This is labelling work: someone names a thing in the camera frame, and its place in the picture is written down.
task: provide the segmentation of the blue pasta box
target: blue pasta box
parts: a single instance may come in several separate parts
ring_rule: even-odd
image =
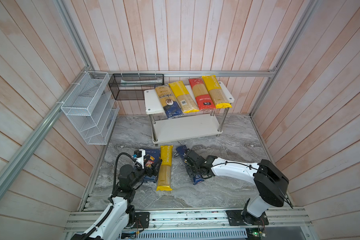
[[[160,149],[145,149],[145,155],[150,156],[149,159],[146,161],[145,166],[151,165],[151,164],[156,163],[157,161],[159,161],[160,160],[160,152],[161,152]],[[159,164],[156,167],[157,171],[159,170],[160,165],[161,164]],[[156,183],[157,182],[157,176],[154,176],[154,175],[152,177],[145,176],[143,178],[143,182]]]

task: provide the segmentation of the shelf top board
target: shelf top board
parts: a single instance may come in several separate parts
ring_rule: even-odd
[[[223,93],[228,99],[228,102],[233,103],[235,99],[233,98],[232,94],[228,91],[223,82],[219,81],[219,84],[221,89],[223,90]],[[192,96],[193,100],[196,103],[195,95],[193,94],[191,86],[186,85],[185,87],[187,88],[189,94]],[[154,89],[144,90],[144,101],[146,114],[164,113],[164,109],[161,106],[160,100],[158,99],[157,93]]]

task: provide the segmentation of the white mesh tray organizer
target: white mesh tray organizer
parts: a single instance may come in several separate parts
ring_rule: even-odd
[[[112,92],[101,95],[108,81],[108,73],[86,73],[61,107],[87,144],[107,144],[119,112]]]
[[[109,82],[106,72],[87,72],[61,106],[66,115],[90,116]]]

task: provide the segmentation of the shelf lower board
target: shelf lower board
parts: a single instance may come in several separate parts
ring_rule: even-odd
[[[157,142],[153,142],[155,144],[222,133],[217,131],[219,122],[216,116],[210,114],[159,120],[154,127],[157,135]]]

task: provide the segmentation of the wall panel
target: wall panel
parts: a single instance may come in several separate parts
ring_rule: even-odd
[[[93,56],[91,60],[96,61],[94,67],[103,71],[272,69],[308,3],[308,0],[64,1],[89,55]],[[115,37],[109,40],[118,31],[122,41]],[[165,82],[179,79],[169,78]],[[180,80],[187,83],[188,78]],[[231,113],[250,113],[266,82],[262,77],[220,80],[236,99]],[[121,105],[125,114],[145,112],[137,100],[123,100]]]
[[[319,237],[360,239],[360,1],[321,2],[253,118]]]
[[[85,65],[54,2],[0,1],[0,171]],[[62,116],[0,201],[0,239],[58,239],[98,153]]]

